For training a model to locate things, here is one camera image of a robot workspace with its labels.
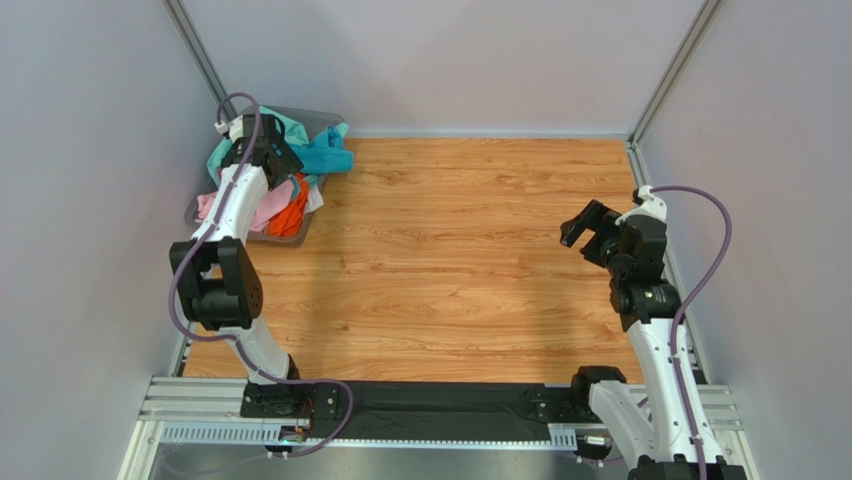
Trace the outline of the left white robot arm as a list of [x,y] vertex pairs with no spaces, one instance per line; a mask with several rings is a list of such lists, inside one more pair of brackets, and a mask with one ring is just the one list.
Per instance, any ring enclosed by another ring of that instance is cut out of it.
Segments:
[[[211,211],[189,240],[170,248],[169,315],[191,340],[227,343],[249,383],[295,384],[291,357],[262,317],[263,287],[245,243],[263,197],[302,163],[284,139],[283,123],[272,114],[245,114],[218,122],[216,129],[232,145]],[[191,323],[201,325],[207,336],[191,332]]]

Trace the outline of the teal blue t shirt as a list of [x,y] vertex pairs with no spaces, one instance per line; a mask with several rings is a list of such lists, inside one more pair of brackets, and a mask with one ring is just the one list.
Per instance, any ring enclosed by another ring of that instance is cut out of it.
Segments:
[[[221,134],[221,122],[224,121],[214,124],[214,128],[219,134]],[[329,126],[311,139],[307,146],[290,146],[304,164],[303,169],[298,173],[324,175],[351,171],[354,167],[354,154],[347,150],[344,145],[344,138],[347,132],[348,126],[346,124]],[[248,158],[249,153],[254,148],[257,135],[258,132],[254,132],[252,135],[243,158]],[[221,184],[222,173],[225,169],[229,168],[221,169],[220,162],[224,157],[226,148],[230,146],[231,141],[223,137],[207,160],[207,172],[215,185]]]

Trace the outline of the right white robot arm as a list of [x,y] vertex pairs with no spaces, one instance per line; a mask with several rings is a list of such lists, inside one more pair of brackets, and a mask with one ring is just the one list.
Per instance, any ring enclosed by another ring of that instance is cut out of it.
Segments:
[[651,198],[626,214],[592,200],[560,227],[572,247],[589,231],[583,258],[610,275],[610,302],[637,356],[646,404],[615,367],[587,366],[573,378],[606,426],[631,479],[744,479],[712,431],[688,363],[678,290],[664,277],[666,206]]

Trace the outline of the orange t shirt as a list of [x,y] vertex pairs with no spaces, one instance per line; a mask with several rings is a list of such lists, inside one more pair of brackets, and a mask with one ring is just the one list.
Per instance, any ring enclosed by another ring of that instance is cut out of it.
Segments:
[[305,180],[305,175],[297,173],[301,191],[291,201],[284,211],[276,215],[270,221],[266,233],[274,237],[290,238],[294,237],[302,227],[304,221],[304,207],[307,200],[307,191],[311,188],[310,184]]

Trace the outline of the aluminium frame rail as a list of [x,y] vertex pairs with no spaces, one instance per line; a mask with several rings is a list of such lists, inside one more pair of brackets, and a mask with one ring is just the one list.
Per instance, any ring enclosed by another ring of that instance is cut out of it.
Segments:
[[[628,465],[603,422],[552,424],[547,440],[316,439],[295,420],[243,418],[244,379],[156,377],[145,394],[120,477],[312,479],[626,478]],[[728,460],[758,473],[729,388],[701,385],[700,399]]]

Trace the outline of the white t shirt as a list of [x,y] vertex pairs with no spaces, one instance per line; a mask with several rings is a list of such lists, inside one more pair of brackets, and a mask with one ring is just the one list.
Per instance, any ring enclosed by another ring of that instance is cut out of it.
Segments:
[[321,189],[318,185],[313,185],[307,191],[307,200],[304,207],[304,214],[308,215],[310,213],[315,212],[319,208],[324,205],[324,199],[322,196]]

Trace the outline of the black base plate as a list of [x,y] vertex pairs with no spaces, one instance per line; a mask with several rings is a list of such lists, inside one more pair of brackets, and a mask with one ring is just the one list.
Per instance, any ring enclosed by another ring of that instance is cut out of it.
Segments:
[[316,439],[384,441],[532,442],[552,424],[598,420],[568,386],[470,382],[248,384],[240,415],[295,420]]

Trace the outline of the pink t shirt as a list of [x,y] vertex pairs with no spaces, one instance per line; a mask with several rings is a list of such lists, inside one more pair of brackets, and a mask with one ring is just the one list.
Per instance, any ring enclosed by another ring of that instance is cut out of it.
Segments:
[[[291,176],[281,185],[268,191],[261,199],[253,216],[250,231],[264,233],[273,217],[285,210],[291,201],[301,191],[299,179]],[[193,217],[195,223],[201,223],[211,212],[217,193],[199,195],[197,201],[197,212]]]

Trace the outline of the mint green t shirt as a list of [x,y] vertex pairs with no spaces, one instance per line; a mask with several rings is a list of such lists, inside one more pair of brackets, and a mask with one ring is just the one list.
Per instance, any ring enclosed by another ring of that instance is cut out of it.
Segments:
[[291,147],[304,147],[310,143],[310,138],[308,137],[307,131],[302,123],[265,106],[260,107],[260,112],[262,114],[273,115],[283,125],[281,131],[285,141]]

